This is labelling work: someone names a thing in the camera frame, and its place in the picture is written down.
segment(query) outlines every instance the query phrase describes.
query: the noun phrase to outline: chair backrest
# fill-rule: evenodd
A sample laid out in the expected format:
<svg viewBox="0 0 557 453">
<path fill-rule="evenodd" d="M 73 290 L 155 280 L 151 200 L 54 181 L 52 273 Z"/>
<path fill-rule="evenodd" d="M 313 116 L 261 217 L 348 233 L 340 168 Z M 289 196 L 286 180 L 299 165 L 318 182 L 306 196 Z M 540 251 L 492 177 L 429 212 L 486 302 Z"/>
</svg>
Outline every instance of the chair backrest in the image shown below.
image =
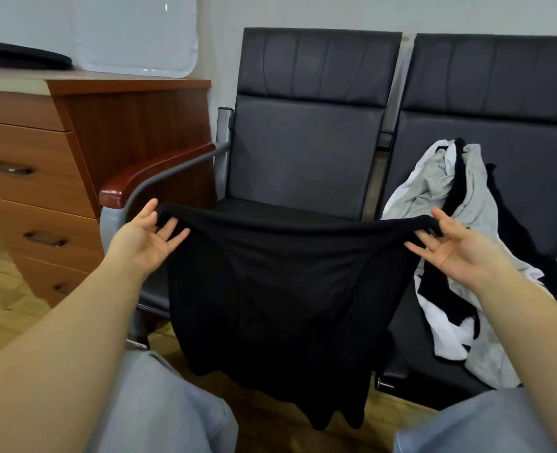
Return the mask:
<svg viewBox="0 0 557 453">
<path fill-rule="evenodd" d="M 401 37 L 246 28 L 227 196 L 360 220 Z"/>
<path fill-rule="evenodd" d="M 557 37 L 419 34 L 381 209 L 440 139 L 479 143 L 507 206 L 557 254 Z"/>
</svg>

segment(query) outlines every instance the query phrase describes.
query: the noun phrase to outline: drawer handle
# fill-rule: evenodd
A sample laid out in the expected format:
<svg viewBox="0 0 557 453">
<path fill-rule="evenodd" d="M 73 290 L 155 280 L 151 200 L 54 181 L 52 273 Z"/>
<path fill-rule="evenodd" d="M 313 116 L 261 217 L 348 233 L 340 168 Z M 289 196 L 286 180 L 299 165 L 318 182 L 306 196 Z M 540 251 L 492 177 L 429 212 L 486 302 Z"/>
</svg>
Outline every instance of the drawer handle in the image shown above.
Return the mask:
<svg viewBox="0 0 557 453">
<path fill-rule="evenodd" d="M 73 289 L 67 289 L 67 285 L 68 284 L 65 282 L 60 282 L 58 284 L 55 284 L 52 289 L 54 289 L 60 295 L 69 295 L 71 292 L 73 292 Z"/>
<path fill-rule="evenodd" d="M 11 165 L 6 165 L 0 162 L 0 171 L 2 173 L 17 174 L 19 176 L 26 176 L 33 173 L 33 168 L 29 167 L 12 167 Z"/>
<path fill-rule="evenodd" d="M 29 240 L 30 242 L 33 243 L 41 243 L 41 244 L 47 244 L 48 246 L 54 246 L 55 248 L 60 248 L 61 246 L 63 246 L 64 244 L 66 244 L 66 239 L 64 238 L 56 238 L 53 239 L 47 239 L 41 235 L 39 235 L 37 232 L 27 232 L 26 234 L 22 235 L 23 237 L 25 237 L 27 240 Z"/>
</svg>

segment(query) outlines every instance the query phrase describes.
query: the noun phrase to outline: parquet floor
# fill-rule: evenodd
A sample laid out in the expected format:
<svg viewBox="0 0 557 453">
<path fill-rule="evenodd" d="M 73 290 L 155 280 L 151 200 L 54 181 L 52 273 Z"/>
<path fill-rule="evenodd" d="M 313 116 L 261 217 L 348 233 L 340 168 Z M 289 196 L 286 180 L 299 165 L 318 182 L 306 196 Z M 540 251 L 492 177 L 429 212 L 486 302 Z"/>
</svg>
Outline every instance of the parquet floor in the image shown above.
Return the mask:
<svg viewBox="0 0 557 453">
<path fill-rule="evenodd" d="M 33 296 L 0 242 L 0 350 L 47 312 L 46 302 Z M 387 452 L 396 429 L 434 413 L 371 388 L 361 429 L 350 428 L 341 414 L 336 414 L 325 431 L 315 431 L 293 404 L 244 390 L 219 372 L 194 376 L 169 324 L 151 334 L 150 343 L 184 378 L 230 404 L 239 421 L 238 453 Z"/>
</svg>

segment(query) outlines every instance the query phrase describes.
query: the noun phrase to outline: hand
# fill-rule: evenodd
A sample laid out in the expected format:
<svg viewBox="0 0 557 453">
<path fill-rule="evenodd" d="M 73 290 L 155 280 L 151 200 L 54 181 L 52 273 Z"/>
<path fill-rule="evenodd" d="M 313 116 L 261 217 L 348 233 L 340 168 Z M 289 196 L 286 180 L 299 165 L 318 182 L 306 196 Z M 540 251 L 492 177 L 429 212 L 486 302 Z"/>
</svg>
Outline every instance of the hand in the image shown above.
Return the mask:
<svg viewBox="0 0 557 453">
<path fill-rule="evenodd" d="M 104 264 L 120 267 L 127 264 L 126 268 L 134 270 L 134 275 L 142 276 L 144 281 L 184 241 L 190 229 L 184 229 L 168 241 L 176 228 L 176 218 L 170 218 L 162 229 L 155 226 L 157 203 L 157 199 L 150 200 L 138 216 L 119 229 L 110 243 Z"/>
<path fill-rule="evenodd" d="M 463 227 L 439 208 L 433 208 L 431 213 L 438 220 L 443 236 L 434 238 L 425 231 L 417 231 L 415 235 L 426 245 L 426 249 L 411 242 L 404 245 L 446 276 L 477 294 L 496 274 L 513 269 L 497 244 Z"/>
</svg>

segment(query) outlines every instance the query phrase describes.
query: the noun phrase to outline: wooden cabinet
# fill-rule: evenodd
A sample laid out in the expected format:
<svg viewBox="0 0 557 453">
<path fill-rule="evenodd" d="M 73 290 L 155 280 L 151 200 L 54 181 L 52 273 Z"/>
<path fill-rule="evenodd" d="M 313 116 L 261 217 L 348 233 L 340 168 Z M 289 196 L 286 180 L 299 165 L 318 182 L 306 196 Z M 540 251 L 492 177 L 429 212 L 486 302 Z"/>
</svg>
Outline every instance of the wooden cabinet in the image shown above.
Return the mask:
<svg viewBox="0 0 557 453">
<path fill-rule="evenodd" d="M 56 305 L 104 257 L 98 192 L 125 167 L 210 140 L 205 80 L 0 69 L 0 237 Z M 201 208 L 213 161 L 148 188 Z"/>
</svg>

